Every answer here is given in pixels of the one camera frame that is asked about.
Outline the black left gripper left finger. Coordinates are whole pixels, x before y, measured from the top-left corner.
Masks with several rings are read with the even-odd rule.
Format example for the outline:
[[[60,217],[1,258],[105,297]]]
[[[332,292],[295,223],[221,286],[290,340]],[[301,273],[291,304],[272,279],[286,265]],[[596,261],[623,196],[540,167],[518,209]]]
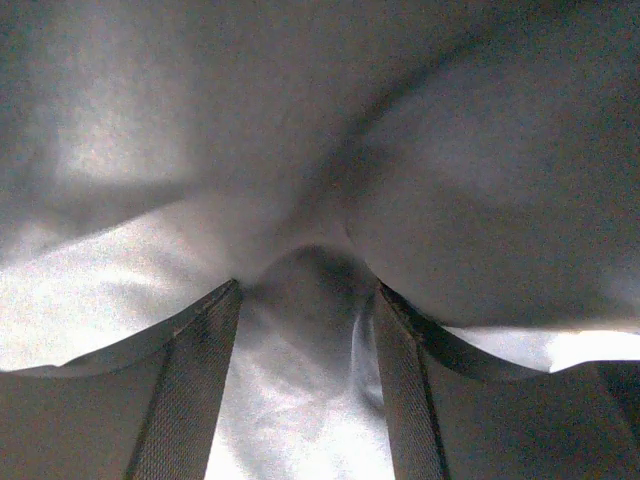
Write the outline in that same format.
[[[61,366],[1,376],[5,479],[201,479],[242,293],[228,281]]]

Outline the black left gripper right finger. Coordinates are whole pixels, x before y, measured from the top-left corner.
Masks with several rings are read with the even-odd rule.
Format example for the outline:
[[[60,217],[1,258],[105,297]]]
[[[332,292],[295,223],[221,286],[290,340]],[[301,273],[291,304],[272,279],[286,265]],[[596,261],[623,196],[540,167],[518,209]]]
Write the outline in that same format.
[[[379,285],[373,325],[399,479],[635,479],[639,365],[542,373],[482,351]]]

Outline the dark navy shorts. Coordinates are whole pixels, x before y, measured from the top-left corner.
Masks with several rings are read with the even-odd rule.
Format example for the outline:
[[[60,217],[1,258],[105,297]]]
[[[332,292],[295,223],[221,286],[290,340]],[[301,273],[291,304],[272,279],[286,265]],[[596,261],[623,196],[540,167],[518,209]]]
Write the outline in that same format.
[[[639,365],[635,1],[5,1],[1,376],[228,281],[201,479],[399,479],[385,285],[542,373]]]

